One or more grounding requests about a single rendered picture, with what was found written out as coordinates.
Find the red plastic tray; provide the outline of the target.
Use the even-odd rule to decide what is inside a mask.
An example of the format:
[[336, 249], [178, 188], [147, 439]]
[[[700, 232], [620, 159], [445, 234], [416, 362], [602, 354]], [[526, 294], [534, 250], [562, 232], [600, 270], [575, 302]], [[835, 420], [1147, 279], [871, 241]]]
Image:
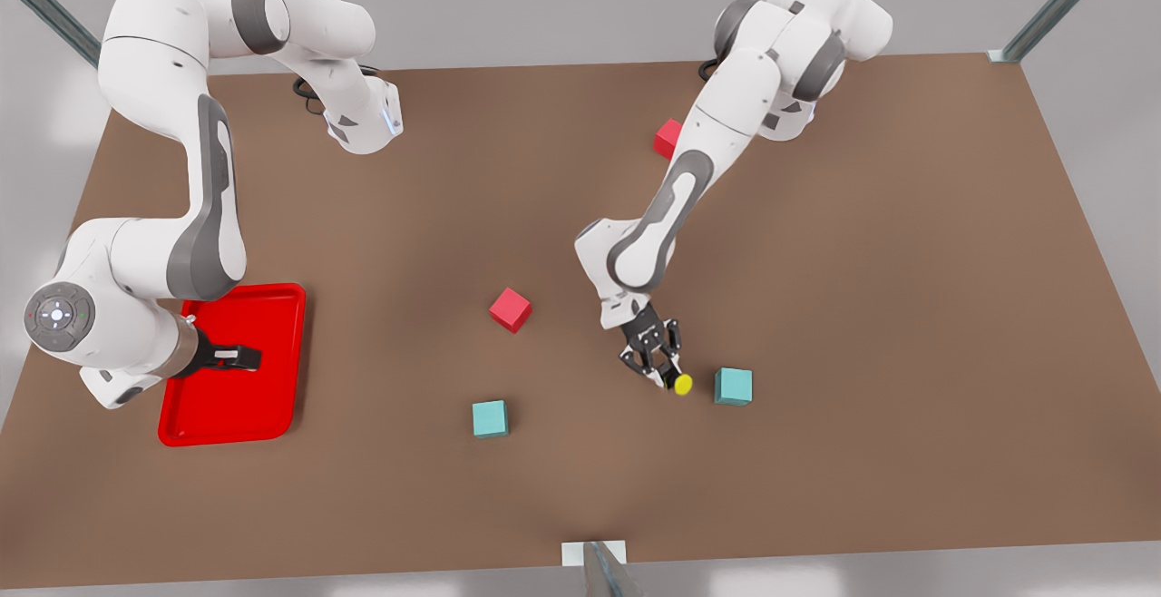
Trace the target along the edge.
[[283, 436], [295, 413], [307, 292], [297, 283], [239, 286], [215, 302], [182, 305], [225, 352], [186, 377], [170, 377], [158, 438], [212, 445]]

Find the teal cube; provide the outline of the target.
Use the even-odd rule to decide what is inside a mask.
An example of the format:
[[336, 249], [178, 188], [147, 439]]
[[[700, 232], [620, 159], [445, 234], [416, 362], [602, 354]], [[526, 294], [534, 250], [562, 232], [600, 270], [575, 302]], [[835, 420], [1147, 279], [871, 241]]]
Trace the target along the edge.
[[747, 407], [752, 400], [752, 371], [720, 368], [714, 377], [714, 402], [719, 407]]
[[473, 403], [473, 436], [486, 439], [509, 433], [509, 408], [505, 400]]

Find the silver frame post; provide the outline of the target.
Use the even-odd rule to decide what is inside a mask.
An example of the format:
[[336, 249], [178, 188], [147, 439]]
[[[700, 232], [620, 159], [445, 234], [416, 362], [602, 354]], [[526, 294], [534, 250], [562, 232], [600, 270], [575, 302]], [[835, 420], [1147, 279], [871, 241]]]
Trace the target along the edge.
[[71, 10], [67, 10], [58, 0], [19, 1], [33, 10], [37, 17], [41, 17], [41, 21], [46, 23], [50, 30], [53, 30], [75, 53], [79, 53], [84, 62], [91, 64], [92, 69], [98, 67], [101, 44], [96, 36], [71, 14]]
[[1012, 39], [998, 50], [988, 50], [986, 56], [993, 64], [1021, 64], [1029, 52], [1045, 38], [1054, 26], [1068, 15], [1081, 0], [1048, 0], [1021, 27]]
[[623, 540], [567, 542], [561, 544], [561, 552], [562, 564], [583, 567], [585, 597], [646, 597], [644, 590], [627, 571]]

